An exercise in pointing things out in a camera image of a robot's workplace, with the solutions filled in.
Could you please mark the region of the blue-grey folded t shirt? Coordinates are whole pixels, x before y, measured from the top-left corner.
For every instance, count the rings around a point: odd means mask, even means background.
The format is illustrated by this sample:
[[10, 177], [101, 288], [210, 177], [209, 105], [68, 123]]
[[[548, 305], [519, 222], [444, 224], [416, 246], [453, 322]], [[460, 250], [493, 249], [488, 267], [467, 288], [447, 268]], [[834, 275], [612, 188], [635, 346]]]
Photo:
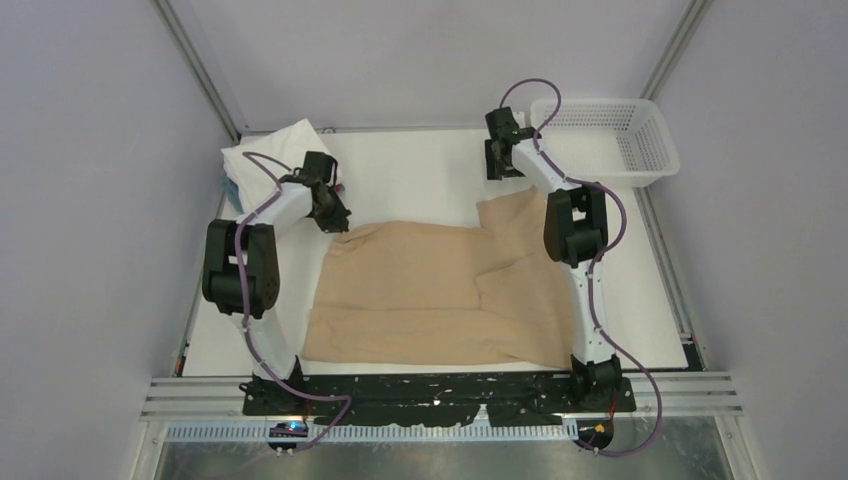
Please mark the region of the blue-grey folded t shirt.
[[222, 176], [221, 183], [227, 201], [233, 206], [236, 211], [242, 212], [243, 207], [241, 206], [241, 201], [239, 198], [238, 185], [226, 174]]

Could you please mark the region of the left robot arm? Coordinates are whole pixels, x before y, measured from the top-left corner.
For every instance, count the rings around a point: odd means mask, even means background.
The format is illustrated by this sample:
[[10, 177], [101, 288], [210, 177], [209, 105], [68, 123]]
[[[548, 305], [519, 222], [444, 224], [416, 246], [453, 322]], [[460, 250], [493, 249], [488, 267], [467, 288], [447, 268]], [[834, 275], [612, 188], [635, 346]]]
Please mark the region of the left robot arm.
[[201, 290], [204, 299], [230, 317], [241, 334], [260, 379], [272, 381], [268, 400], [280, 412], [298, 412], [306, 400], [350, 404], [347, 395], [307, 393], [290, 377], [299, 359], [286, 341], [274, 313], [282, 287], [276, 234], [310, 218], [323, 233], [349, 228], [350, 211], [337, 192], [338, 162], [308, 151], [301, 165], [273, 173], [278, 159], [256, 151], [243, 157], [267, 175], [270, 193], [253, 210], [234, 220], [216, 219], [206, 233]]

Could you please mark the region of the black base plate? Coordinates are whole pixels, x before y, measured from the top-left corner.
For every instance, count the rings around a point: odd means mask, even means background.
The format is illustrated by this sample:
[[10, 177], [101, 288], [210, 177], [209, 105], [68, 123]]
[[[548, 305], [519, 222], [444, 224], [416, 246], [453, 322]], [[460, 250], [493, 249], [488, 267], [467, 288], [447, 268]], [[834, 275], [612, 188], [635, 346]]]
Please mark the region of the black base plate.
[[274, 382], [252, 377], [240, 384], [246, 416], [295, 416], [321, 426], [466, 426], [485, 414], [496, 427], [548, 426], [564, 414], [631, 413], [629, 382], [600, 409], [580, 409], [568, 399], [563, 372], [296, 376], [292, 385], [318, 395], [347, 395], [350, 404], [304, 400]]

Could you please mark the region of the beige t shirt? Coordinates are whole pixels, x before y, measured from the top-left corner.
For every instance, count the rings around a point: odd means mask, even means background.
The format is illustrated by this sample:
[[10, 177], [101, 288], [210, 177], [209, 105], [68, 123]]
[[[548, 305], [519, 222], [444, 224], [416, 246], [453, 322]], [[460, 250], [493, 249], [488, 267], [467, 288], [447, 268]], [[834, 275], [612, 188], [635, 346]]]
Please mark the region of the beige t shirt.
[[568, 281], [543, 244], [545, 196], [482, 201], [476, 227], [372, 223], [323, 259], [302, 350], [312, 361], [567, 369]]

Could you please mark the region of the white folded t shirt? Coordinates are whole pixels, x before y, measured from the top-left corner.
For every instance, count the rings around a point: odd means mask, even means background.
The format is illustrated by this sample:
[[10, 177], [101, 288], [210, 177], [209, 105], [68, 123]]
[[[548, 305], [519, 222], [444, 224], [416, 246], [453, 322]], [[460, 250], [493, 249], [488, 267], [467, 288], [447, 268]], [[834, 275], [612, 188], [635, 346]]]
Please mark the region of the white folded t shirt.
[[330, 153], [307, 119], [222, 149], [224, 172], [239, 189], [243, 211], [237, 212], [252, 211], [275, 189], [275, 181], [263, 169], [281, 178], [303, 164], [307, 151]]

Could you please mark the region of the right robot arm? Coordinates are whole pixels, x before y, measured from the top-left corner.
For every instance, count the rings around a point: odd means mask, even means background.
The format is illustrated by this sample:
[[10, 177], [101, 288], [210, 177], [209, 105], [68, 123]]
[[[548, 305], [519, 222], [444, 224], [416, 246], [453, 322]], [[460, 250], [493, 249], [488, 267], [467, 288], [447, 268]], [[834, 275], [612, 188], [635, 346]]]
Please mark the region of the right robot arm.
[[509, 107], [484, 116], [490, 180], [523, 176], [545, 196], [543, 244], [568, 281], [575, 316], [568, 399], [596, 410], [622, 389], [616, 349], [605, 337], [606, 318], [600, 259], [608, 247], [606, 192], [568, 176], [543, 146], [539, 132], [519, 125]]

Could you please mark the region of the white plastic basket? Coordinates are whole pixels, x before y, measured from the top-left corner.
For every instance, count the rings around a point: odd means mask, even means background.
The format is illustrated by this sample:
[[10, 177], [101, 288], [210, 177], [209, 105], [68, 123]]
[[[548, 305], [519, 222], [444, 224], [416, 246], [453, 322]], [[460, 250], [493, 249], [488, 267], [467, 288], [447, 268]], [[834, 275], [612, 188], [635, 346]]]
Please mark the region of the white plastic basket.
[[574, 178], [643, 188], [680, 170], [667, 123], [650, 100], [540, 99], [530, 123], [542, 129], [543, 150]]

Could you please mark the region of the aluminium front rail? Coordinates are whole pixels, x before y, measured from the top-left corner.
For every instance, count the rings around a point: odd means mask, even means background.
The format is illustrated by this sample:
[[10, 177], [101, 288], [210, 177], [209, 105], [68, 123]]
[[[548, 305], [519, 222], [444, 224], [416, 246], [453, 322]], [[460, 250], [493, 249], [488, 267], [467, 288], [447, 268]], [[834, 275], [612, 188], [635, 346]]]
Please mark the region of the aluminium front rail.
[[582, 401], [555, 372], [317, 375], [300, 398], [250, 377], [154, 380], [141, 417], [175, 441], [435, 442], [571, 440], [635, 420], [739, 417], [724, 372], [628, 374], [622, 388]]

